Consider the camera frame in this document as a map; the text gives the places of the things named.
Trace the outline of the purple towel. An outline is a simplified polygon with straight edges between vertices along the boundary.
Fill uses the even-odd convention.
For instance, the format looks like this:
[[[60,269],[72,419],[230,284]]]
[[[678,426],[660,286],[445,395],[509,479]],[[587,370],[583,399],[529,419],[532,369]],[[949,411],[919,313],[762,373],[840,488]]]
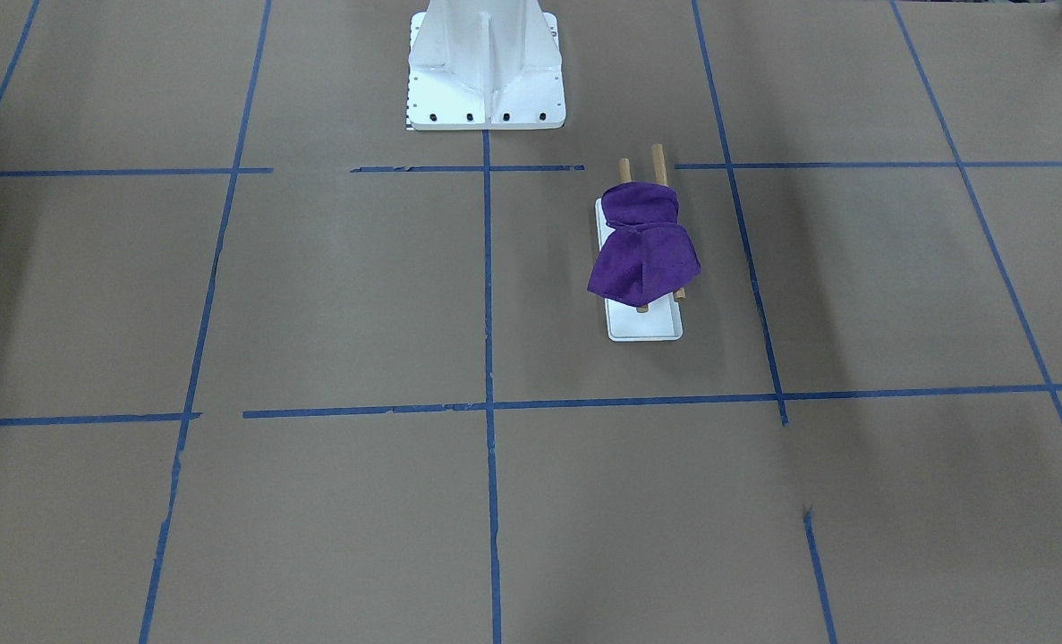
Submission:
[[[640,309],[686,288],[701,273],[692,237],[679,221],[676,191],[629,181],[600,197],[611,228],[593,261],[587,290]]]

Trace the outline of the white rack base tray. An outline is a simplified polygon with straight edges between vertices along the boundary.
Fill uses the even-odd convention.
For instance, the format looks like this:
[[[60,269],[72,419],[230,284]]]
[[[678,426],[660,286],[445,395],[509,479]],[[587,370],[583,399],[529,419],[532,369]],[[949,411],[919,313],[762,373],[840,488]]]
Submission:
[[[595,224],[600,250],[611,233],[600,199],[595,203]],[[649,313],[637,313],[633,307],[619,302],[603,298],[601,300],[604,302],[607,335],[613,342],[676,341],[682,337],[683,323],[679,305],[670,294],[652,302]]]

